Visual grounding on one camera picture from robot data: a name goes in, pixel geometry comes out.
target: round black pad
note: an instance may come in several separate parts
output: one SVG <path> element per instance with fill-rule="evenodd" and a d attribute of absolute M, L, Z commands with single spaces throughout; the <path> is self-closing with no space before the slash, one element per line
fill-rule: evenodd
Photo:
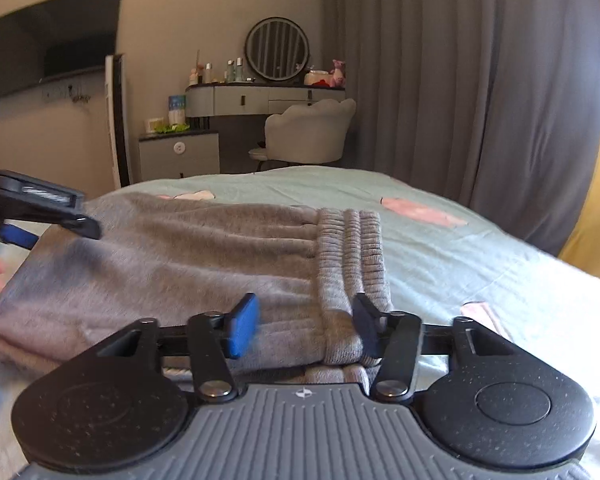
<path fill-rule="evenodd" d="M 60 367 L 27 388 L 11 412 L 30 462 L 98 473 L 153 454 L 180 431 L 187 401 L 179 388 L 125 357 Z"/>
<path fill-rule="evenodd" d="M 477 358 L 453 370 L 424 393 L 421 416 L 443 447 L 503 469 L 579 457 L 595 428 L 582 387 L 524 355 Z"/>
<path fill-rule="evenodd" d="M 475 402 L 486 416 L 512 426 L 533 424 L 551 409 L 544 391 L 524 383 L 492 384 L 478 393 Z"/>

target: blue clamp pad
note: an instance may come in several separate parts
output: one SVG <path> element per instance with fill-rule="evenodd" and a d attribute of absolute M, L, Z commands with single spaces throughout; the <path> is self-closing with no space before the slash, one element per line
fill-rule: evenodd
<path fill-rule="evenodd" d="M 33 249 L 33 246 L 38 241 L 38 236 L 20 229 L 15 225 L 4 224 L 0 228 L 0 240 L 5 244 L 17 245 L 29 251 Z"/>
<path fill-rule="evenodd" d="M 244 295 L 224 318 L 225 357 L 238 359 L 249 347 L 260 322 L 260 301 L 252 292 Z"/>

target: metal rivet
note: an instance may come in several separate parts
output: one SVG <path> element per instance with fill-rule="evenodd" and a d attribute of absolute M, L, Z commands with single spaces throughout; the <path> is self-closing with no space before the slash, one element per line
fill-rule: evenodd
<path fill-rule="evenodd" d="M 231 390 L 231 385 L 225 381 L 207 381 L 200 385 L 200 393 L 207 397 L 224 397 Z"/>
<path fill-rule="evenodd" d="M 383 397 L 400 397 L 409 391 L 406 384 L 402 381 L 380 381 L 376 384 L 376 392 Z"/>

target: bed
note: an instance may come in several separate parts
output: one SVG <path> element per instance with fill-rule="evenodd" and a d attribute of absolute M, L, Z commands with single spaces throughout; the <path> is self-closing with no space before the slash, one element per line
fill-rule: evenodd
<path fill-rule="evenodd" d="M 263 173 L 155 180 L 130 190 L 176 196 L 208 190 L 218 202 L 305 204 L 377 211 L 392 300 L 425 322 L 448 324 L 470 301 L 485 301 L 512 340 L 578 381 L 597 404 L 598 426 L 583 463 L 600 479 L 600 280 L 504 234 L 473 212 L 388 176 L 358 170 L 294 167 Z M 381 205 L 404 198 L 467 222 L 453 228 L 405 218 Z M 29 225 L 41 233 L 45 226 Z M 13 273 L 26 251 L 8 247 Z M 445 372 L 424 358 L 418 387 Z M 24 466 L 10 428 L 11 405 L 30 377 L 0 363 L 0 480 Z"/>

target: bottle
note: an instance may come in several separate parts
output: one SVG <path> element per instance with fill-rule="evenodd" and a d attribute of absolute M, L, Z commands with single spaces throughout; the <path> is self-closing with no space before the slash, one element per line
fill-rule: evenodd
<path fill-rule="evenodd" d="M 239 57 L 238 59 L 235 60 L 235 80 L 240 81 L 240 82 L 244 81 L 244 75 L 242 73 L 242 58 L 241 57 Z"/>
<path fill-rule="evenodd" d="M 205 84 L 209 84 L 211 83 L 212 79 L 213 79 L 213 73 L 212 73 L 212 67 L 211 67 L 211 63 L 207 63 L 205 66 L 205 77 L 204 77 L 204 83 Z"/>
<path fill-rule="evenodd" d="M 169 124 L 184 124 L 186 97 L 184 95 L 169 96 Z"/>
<path fill-rule="evenodd" d="M 226 62 L 226 81 L 228 83 L 233 83 L 235 81 L 235 66 L 233 59 Z"/>
<path fill-rule="evenodd" d="M 198 84 L 198 72 L 196 71 L 196 69 L 193 69 L 191 71 L 191 74 L 189 74 L 189 85 L 197 85 Z"/>

